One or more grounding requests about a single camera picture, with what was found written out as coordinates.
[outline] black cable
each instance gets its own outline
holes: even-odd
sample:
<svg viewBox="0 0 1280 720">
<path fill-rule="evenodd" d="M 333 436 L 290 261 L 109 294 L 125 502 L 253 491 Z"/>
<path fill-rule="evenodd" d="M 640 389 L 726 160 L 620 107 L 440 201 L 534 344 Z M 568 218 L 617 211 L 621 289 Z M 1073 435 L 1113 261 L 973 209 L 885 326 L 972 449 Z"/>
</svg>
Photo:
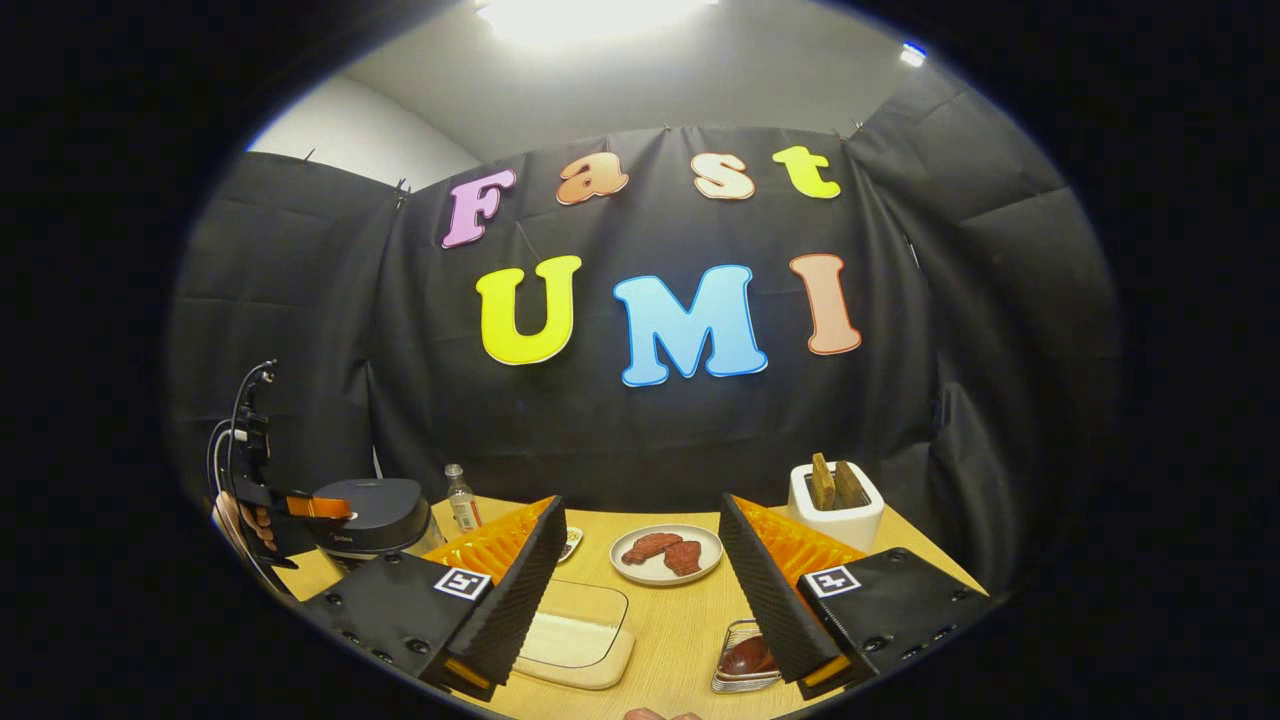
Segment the black cable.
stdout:
<svg viewBox="0 0 1280 720">
<path fill-rule="evenodd" d="M 239 401 L 241 397 L 244 396 L 244 388 L 248 387 L 248 384 L 256 379 L 255 375 L 257 375 L 257 373 L 260 372 L 270 370 L 273 368 L 275 368 L 275 360 L 268 360 L 266 363 L 255 366 L 244 375 L 244 379 L 241 380 L 239 389 L 236 391 L 236 405 L 232 406 L 232 441 L 227 443 L 227 480 L 228 480 L 227 488 L 232 496 L 232 500 L 236 502 L 237 510 L 239 509 L 239 497 L 236 495 L 236 473 L 232 469 L 232 459 L 234 456 L 233 450 L 236 450 L 236 421 L 239 419 Z M 247 429 L 244 434 L 247 439 L 248 437 Z"/>
<path fill-rule="evenodd" d="M 239 512 L 239 497 L 236 495 L 236 474 L 234 474 L 234 470 L 232 468 L 232 459 L 234 457 L 234 450 L 236 450 L 236 421 L 239 418 L 239 401 L 241 401 L 241 397 L 243 397 L 243 395 L 244 395 L 244 388 L 248 387 L 248 384 L 251 382 L 256 380 L 256 375 L 259 373 L 264 373 L 264 375 L 265 375 L 273 368 L 275 368 L 275 360 L 268 360 L 266 363 L 262 363 L 262 364 L 255 366 L 252 370 L 250 370 L 244 375 L 244 379 L 241 380 L 239 389 L 236 391 L 236 405 L 232 407 L 232 418 L 230 418 L 230 423 L 232 423 L 232 427 L 230 427 L 230 442 L 227 443 L 227 480 L 228 482 L 227 482 L 227 488 L 225 488 L 227 492 L 232 496 L 230 512 L 233 515 Z M 247 442 L 248 441 L 248 429 L 247 428 L 244 430 L 244 437 L 246 437 L 246 442 Z M 218 471 L 216 461 L 214 464 L 214 471 L 215 473 Z M 236 519 L 230 519 L 228 521 L 234 523 Z M 228 532 L 233 532 L 233 528 L 228 528 Z M 248 556 L 248 561 L 253 565 L 253 568 L 259 571 L 259 574 L 262 575 L 262 579 L 266 580 L 268 584 L 271 584 L 270 578 L 266 575 L 266 571 L 262 570 L 262 566 L 259 564 L 257 557 L 253 557 L 253 550 L 252 550 L 252 547 L 250 547 L 250 542 L 248 542 L 248 533 L 250 532 L 251 532 L 251 528 L 244 528 L 244 553 Z"/>
<path fill-rule="evenodd" d="M 209 446 L 205 447 L 205 480 L 209 482 L 209 491 L 212 493 L 212 498 L 218 501 L 218 466 L 214 464 L 214 452 L 218 447 L 218 433 L 221 432 L 223 425 L 230 423 L 230 420 L 219 420 L 214 425 L 214 432 L 209 436 Z"/>
</svg>

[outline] blue letter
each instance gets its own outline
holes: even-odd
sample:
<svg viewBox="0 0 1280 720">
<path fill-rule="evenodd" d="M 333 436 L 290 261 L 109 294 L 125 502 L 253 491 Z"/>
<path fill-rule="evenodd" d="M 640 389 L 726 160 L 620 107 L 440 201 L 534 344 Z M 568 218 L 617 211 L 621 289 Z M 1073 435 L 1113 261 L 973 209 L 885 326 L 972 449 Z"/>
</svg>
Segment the blue letter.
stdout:
<svg viewBox="0 0 1280 720">
<path fill-rule="evenodd" d="M 691 378 L 712 336 L 707 372 L 717 378 L 759 373 L 769 359 L 755 346 L 746 283 L 751 270 L 742 265 L 717 265 L 698 283 L 694 305 L 686 313 L 667 286 L 653 275 L 631 278 L 613 288 L 627 306 L 631 331 L 631 366 L 622 373 L 630 387 L 666 382 L 667 366 L 658 361 L 658 343 L 667 350 L 680 374 Z"/>
</svg>

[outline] orange letter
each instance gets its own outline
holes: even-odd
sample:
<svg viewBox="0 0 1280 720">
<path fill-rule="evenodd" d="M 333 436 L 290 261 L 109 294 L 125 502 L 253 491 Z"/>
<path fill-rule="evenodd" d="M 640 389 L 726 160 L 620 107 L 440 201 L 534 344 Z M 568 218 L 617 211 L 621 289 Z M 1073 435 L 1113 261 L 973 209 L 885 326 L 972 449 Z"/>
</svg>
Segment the orange letter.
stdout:
<svg viewBox="0 0 1280 720">
<path fill-rule="evenodd" d="M 804 279 L 813 311 L 813 337 L 809 350 L 815 355 L 838 355 L 863 343 L 863 334 L 849 323 L 840 270 L 845 261 L 835 255 L 801 255 L 791 261 L 791 272 Z"/>
<path fill-rule="evenodd" d="M 746 163 L 733 155 L 721 155 L 718 152 L 703 152 L 694 155 L 689 167 L 698 173 L 694 178 L 694 187 L 710 199 L 746 200 L 755 195 L 755 183 L 742 174 Z"/>
<path fill-rule="evenodd" d="M 561 170 L 564 181 L 556 191 L 561 205 L 577 205 L 596 195 L 613 195 L 626 187 L 628 176 L 622 174 L 622 163 L 613 152 L 593 152 L 573 160 Z"/>
</svg>

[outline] white ceiling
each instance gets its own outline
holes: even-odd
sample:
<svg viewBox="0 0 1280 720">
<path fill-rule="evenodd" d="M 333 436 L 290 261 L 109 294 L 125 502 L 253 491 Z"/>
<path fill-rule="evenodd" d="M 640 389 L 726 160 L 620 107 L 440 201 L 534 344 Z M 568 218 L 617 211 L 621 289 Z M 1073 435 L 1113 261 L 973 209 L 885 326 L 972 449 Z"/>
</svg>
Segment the white ceiling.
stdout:
<svg viewBox="0 0 1280 720">
<path fill-rule="evenodd" d="M 900 37 L 799 0 L 721 0 L 646 36 L 530 50 L 471 1 L 349 65 L 481 161 L 607 132 L 763 126 L 851 135 L 913 68 Z"/>
</svg>

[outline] water bottle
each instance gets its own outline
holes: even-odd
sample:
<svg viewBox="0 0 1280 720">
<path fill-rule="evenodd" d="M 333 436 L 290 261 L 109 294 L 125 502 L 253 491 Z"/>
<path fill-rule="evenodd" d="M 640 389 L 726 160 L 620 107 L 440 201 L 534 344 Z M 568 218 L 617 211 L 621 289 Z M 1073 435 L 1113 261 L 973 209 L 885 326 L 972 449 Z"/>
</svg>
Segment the water bottle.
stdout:
<svg viewBox="0 0 1280 720">
<path fill-rule="evenodd" d="M 463 533 L 480 527 L 480 511 L 476 510 L 476 496 L 462 479 L 462 466 L 449 464 L 444 468 L 444 477 L 449 480 L 449 506 L 453 507 L 453 520 Z"/>
</svg>

